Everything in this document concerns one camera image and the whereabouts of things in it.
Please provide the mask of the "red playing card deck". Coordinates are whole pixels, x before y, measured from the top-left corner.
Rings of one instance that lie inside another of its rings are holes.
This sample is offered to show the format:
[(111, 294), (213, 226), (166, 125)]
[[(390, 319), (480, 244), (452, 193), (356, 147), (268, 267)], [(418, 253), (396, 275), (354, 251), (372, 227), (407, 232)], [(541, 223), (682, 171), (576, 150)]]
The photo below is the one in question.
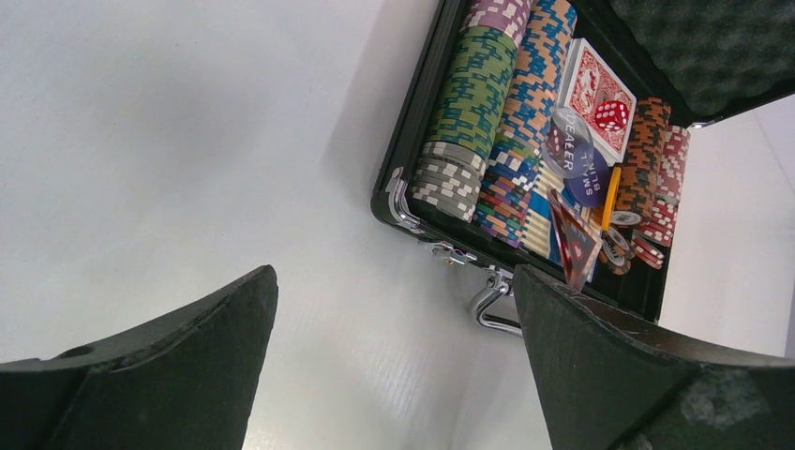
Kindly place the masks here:
[[(624, 129), (606, 131), (595, 125), (595, 110), (606, 100), (619, 100), (629, 107), (629, 122)], [(623, 161), (637, 98), (582, 37), (571, 43), (556, 105), (574, 110), (588, 124), (594, 147), (608, 164)]]

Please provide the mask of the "blue small blind button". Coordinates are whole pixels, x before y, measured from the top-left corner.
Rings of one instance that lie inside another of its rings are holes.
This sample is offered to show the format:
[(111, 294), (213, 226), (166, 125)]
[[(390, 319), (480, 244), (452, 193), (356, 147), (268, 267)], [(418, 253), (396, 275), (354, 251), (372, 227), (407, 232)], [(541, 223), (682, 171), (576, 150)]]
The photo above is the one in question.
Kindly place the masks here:
[(564, 181), (565, 189), (582, 206), (594, 208), (605, 204), (612, 167), (598, 150), (592, 154), (592, 163), (579, 177)]

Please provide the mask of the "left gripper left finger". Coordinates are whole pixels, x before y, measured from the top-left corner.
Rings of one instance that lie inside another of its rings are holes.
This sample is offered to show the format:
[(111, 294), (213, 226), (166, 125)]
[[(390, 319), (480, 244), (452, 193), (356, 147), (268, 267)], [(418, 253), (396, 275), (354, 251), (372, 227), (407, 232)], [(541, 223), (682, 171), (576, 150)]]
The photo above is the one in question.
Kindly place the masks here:
[(239, 449), (278, 307), (264, 265), (111, 337), (1, 366), (5, 449)]

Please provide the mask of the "orange chip stack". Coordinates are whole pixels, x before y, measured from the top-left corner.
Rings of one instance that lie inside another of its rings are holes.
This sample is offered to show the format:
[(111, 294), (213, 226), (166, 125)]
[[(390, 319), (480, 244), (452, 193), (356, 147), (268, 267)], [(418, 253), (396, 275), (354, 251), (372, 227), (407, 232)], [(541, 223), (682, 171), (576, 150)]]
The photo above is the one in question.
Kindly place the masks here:
[(669, 117), (670, 105), (660, 97), (637, 102), (621, 163), (612, 224), (629, 227), (651, 218)]

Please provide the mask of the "red white chip stack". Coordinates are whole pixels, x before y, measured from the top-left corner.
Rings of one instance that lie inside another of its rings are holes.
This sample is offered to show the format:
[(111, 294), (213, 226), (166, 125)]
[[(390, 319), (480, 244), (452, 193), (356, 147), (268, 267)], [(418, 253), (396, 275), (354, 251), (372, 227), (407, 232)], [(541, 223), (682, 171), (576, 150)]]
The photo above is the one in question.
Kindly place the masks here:
[(685, 127), (667, 128), (658, 186), (652, 198), (652, 216), (636, 227), (636, 233), (666, 248), (670, 248), (673, 241), (690, 137), (690, 131)]

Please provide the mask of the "red dice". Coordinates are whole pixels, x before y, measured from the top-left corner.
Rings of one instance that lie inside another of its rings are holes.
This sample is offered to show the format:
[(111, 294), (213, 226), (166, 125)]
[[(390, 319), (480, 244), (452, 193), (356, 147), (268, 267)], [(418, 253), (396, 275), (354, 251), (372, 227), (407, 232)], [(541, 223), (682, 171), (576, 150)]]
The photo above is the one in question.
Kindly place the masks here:
[(618, 131), (628, 125), (629, 115), (630, 110), (626, 103), (619, 100), (606, 100), (596, 108), (593, 120), (599, 129)]

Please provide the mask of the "clear dealer button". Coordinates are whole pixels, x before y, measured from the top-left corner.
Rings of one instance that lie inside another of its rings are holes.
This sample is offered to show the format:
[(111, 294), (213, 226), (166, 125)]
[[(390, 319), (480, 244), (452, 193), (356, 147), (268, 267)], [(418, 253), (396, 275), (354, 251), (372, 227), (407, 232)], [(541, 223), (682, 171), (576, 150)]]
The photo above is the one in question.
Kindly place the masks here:
[(566, 107), (556, 108), (548, 124), (543, 160), (563, 179), (580, 177), (593, 163), (593, 137), (588, 124)]

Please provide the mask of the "blue striped card box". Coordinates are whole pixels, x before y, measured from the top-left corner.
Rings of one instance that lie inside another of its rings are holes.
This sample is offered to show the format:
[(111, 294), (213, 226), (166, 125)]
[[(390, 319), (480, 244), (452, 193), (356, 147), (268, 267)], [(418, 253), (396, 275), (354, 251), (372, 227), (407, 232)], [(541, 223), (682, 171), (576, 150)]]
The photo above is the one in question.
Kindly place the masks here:
[(598, 221), (594, 220), (592, 209), (579, 203), (564, 185), (563, 179), (549, 169), (544, 161), (540, 161), (535, 169), (530, 206), (522, 225), (519, 245), (561, 266), (562, 258), (553, 227), (548, 191), (551, 188), (557, 190), (566, 201), (569, 210), (591, 231), (598, 232), (600, 226)]

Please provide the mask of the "orange big blind button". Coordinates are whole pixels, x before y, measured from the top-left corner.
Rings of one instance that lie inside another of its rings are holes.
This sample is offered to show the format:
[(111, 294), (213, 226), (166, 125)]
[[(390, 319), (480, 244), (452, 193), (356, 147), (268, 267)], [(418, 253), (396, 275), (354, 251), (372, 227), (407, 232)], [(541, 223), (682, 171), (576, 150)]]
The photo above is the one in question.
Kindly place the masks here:
[(618, 189), (622, 178), (622, 168), (618, 165), (612, 168), (610, 182), (608, 185), (607, 196), (605, 199), (603, 214), (601, 218), (601, 229), (607, 231), (611, 226), (612, 214), (618, 196)]

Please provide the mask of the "red triangular all-in button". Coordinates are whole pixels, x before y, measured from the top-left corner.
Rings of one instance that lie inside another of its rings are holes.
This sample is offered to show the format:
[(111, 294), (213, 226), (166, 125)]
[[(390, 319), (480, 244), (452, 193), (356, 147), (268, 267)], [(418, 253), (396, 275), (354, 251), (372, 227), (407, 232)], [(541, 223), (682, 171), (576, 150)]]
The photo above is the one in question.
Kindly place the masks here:
[(602, 238), (568, 205), (554, 188), (547, 192), (562, 268), (567, 285), (581, 292), (593, 275)]

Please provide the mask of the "black aluminium poker case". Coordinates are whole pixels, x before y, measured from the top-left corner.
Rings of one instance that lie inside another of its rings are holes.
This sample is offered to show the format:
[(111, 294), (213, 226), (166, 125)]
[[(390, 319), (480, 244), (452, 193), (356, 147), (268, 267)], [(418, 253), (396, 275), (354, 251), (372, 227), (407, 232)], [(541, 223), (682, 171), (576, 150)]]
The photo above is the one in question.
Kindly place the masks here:
[[(562, 281), (565, 275), (562, 265), (486, 232), (474, 222), (475, 212), (464, 222), (410, 195), (429, 119), (471, 2), (443, 1), (439, 6), (376, 182), (371, 210), (379, 221), (435, 244), (454, 261), (487, 269), (490, 280), (475, 304), (477, 317), (484, 318), (492, 302), (512, 291), (517, 266), (529, 264)], [(636, 96), (637, 104), (644, 98), (667, 102), (667, 128), (709, 125), (794, 91), (790, 1), (567, 2), (577, 12), (571, 43), (586, 39)], [(610, 227), (631, 246), (633, 237), (641, 236), (636, 233), (639, 225)], [(618, 276), (599, 261), (598, 253), (583, 291), (643, 319), (657, 319), (670, 247), (646, 240), (664, 253), (662, 269), (651, 268), (635, 254), (629, 272)]]

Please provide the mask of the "orange black poker chip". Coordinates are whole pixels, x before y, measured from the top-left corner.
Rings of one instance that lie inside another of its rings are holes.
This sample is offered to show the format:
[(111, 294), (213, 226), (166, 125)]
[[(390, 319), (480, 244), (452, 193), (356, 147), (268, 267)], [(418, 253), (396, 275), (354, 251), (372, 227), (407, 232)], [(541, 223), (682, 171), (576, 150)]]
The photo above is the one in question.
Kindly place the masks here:
[(614, 275), (626, 275), (635, 257), (629, 241), (615, 227), (602, 231), (601, 237), (599, 261)]

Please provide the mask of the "red poker chip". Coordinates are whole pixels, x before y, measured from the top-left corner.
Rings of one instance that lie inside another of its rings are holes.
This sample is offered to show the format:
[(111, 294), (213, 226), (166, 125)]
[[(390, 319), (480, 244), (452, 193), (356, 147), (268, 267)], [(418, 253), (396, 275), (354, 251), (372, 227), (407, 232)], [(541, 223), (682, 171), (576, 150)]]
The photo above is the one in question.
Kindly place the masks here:
[(632, 239), (631, 246), (636, 256), (651, 268), (657, 270), (663, 268), (665, 261), (664, 253), (642, 236), (635, 235)]

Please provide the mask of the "left mixed chip stack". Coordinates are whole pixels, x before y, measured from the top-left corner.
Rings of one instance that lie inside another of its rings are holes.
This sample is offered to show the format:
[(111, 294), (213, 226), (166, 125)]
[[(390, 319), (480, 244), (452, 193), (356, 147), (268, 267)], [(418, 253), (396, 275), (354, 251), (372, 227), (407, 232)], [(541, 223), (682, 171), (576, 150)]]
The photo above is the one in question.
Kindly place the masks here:
[(413, 199), (471, 221), (531, 9), (524, 0), (470, 3), (409, 187)]

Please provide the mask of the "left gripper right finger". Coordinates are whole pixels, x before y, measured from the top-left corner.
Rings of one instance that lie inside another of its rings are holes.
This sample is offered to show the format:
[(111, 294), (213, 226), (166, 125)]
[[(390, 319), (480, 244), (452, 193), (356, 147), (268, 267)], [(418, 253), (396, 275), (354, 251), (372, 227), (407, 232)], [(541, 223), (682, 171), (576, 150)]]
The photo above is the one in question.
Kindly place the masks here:
[(794, 363), (688, 337), (529, 265), (517, 313), (556, 449), (790, 449)]

